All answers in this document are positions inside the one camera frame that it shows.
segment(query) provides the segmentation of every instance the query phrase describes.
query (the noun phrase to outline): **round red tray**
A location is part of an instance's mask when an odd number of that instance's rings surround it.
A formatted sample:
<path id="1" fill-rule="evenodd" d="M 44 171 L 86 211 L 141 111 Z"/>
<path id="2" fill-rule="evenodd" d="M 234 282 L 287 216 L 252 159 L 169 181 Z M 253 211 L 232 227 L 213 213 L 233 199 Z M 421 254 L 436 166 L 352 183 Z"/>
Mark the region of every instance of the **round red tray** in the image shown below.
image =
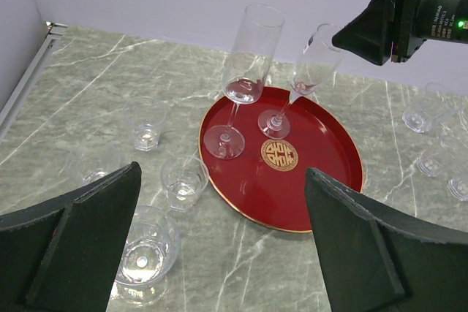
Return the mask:
<path id="1" fill-rule="evenodd" d="M 215 102 L 200 127 L 200 157 L 210 182 L 226 202 L 258 224 L 285 232 L 311 232 L 304 196 L 305 174 L 316 167 L 356 191 L 363 185 L 359 152 L 344 127 L 325 109 L 301 97 L 286 112 L 291 132 L 284 140 L 270 140 L 258 128 L 258 115 L 280 110 L 289 91 L 265 87 L 254 104 L 241 105 L 234 127 L 245 137 L 236 159 L 214 158 L 203 146 L 205 131 L 226 124 L 233 103 Z"/>

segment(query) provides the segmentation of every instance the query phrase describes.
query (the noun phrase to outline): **gold emblem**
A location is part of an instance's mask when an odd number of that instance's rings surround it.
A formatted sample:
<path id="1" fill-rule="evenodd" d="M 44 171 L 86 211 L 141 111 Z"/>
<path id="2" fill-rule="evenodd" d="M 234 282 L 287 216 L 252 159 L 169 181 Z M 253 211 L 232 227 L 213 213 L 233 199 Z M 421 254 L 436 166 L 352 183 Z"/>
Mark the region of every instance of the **gold emblem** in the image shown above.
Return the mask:
<path id="1" fill-rule="evenodd" d="M 298 152 L 286 140 L 266 140 L 262 145 L 262 157 L 277 171 L 290 171 L 298 164 Z"/>

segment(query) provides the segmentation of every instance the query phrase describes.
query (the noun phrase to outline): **marble countertop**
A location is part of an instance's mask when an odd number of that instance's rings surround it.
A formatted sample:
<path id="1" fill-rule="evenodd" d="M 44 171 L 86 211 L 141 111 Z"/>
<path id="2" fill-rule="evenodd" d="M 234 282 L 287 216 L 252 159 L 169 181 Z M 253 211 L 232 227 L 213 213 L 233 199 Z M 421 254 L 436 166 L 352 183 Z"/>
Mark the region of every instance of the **marble countertop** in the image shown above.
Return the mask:
<path id="1" fill-rule="evenodd" d="M 197 136 L 227 54 L 172 42 L 71 27 L 17 120 L 0 144 L 0 213 L 75 188 L 65 158 L 87 140 L 118 146 L 143 168 L 139 203 L 167 209 L 159 169 L 172 154 L 197 154 Z M 269 84 L 286 87 L 289 64 L 274 63 Z M 468 231 L 468 204 L 447 189 L 450 175 L 428 178 L 415 161 L 436 134 L 467 141 L 460 113 L 435 134 L 411 132 L 401 120 L 417 88 L 338 74 L 312 97 L 346 127 L 361 153 L 363 193 L 410 215 Z M 159 147 L 136 151 L 121 108 L 150 95 L 169 106 Z M 312 234 L 276 232 L 246 220 L 211 186 L 187 213 L 171 213 L 182 247 L 142 311 L 329 311 Z M 108 311 L 132 308 L 113 294 Z"/>

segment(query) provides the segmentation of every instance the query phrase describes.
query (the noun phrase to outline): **champagne flute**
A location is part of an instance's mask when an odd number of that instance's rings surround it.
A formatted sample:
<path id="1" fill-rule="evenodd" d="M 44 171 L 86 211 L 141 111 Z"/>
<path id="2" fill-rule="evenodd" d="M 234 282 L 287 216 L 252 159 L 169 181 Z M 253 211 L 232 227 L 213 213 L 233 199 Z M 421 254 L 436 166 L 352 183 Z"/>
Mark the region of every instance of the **champagne flute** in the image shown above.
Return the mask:
<path id="1" fill-rule="evenodd" d="M 344 58 L 344 52 L 331 43 L 338 26 L 324 23 L 312 35 L 299 55 L 290 78 L 290 98 L 280 111 L 266 110 L 258 117 L 258 126 L 271 139 L 283 139 L 291 130 L 285 113 L 287 108 L 301 96 L 312 94 L 324 79 L 334 74 Z"/>
<path id="2" fill-rule="evenodd" d="M 218 159 L 234 159 L 245 147 L 242 133 L 233 127 L 241 104 L 253 104 L 262 95 L 284 18 L 273 7 L 249 5 L 244 12 L 233 49 L 226 61 L 221 86 L 233 108 L 227 125 L 213 126 L 203 138 L 206 150 Z"/>

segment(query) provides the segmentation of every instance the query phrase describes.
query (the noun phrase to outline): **glass stem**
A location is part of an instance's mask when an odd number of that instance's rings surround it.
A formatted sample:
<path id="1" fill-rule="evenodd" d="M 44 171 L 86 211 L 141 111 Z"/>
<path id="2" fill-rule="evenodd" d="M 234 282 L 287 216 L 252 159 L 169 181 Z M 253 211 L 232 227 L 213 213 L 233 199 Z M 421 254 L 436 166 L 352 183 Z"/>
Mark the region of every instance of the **glass stem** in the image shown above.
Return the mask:
<path id="1" fill-rule="evenodd" d="M 231 110 L 231 116 L 229 117 L 229 121 L 227 122 L 227 125 L 229 127 L 233 126 L 235 114 L 237 113 L 238 109 L 239 109 L 239 104 L 237 102 L 235 102 L 234 105 L 233 105 L 233 109 Z"/>
<path id="2" fill-rule="evenodd" d="M 227 122 L 228 128 L 226 129 L 225 133 L 221 134 L 221 137 L 220 137 L 223 142 L 231 141 L 230 132 L 231 132 L 231 128 L 233 127 L 234 118 L 235 118 L 235 115 L 237 114 L 238 109 L 239 109 L 239 104 L 235 102 L 233 105 L 233 109 L 231 110 L 231 116 L 229 117 L 229 121 Z"/>
<path id="3" fill-rule="evenodd" d="M 275 115 L 271 118 L 271 123 L 274 126 L 281 126 L 283 117 L 286 114 L 286 110 L 295 102 L 297 98 L 293 98 L 290 94 L 290 99 L 287 104 L 284 104 L 283 108 L 279 111 L 278 115 Z"/>

